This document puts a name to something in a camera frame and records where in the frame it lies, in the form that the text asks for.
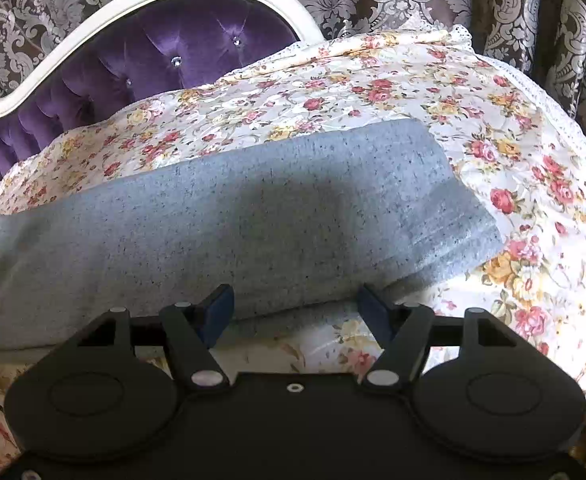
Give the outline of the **grey fabric pants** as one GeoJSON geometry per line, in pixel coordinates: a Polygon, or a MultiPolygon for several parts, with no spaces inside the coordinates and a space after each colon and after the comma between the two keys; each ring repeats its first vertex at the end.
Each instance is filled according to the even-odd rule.
{"type": "Polygon", "coordinates": [[[269,141],[0,216],[0,352],[221,284],[238,318],[351,299],[363,284],[398,300],[502,246],[421,122],[269,141]]]}

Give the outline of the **purple tufted white-framed headboard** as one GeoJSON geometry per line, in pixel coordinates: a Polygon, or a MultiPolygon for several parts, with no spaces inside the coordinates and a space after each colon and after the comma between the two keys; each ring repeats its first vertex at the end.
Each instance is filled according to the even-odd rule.
{"type": "Polygon", "coordinates": [[[64,131],[322,39],[299,0],[114,0],[0,98],[0,180],[64,131]]]}

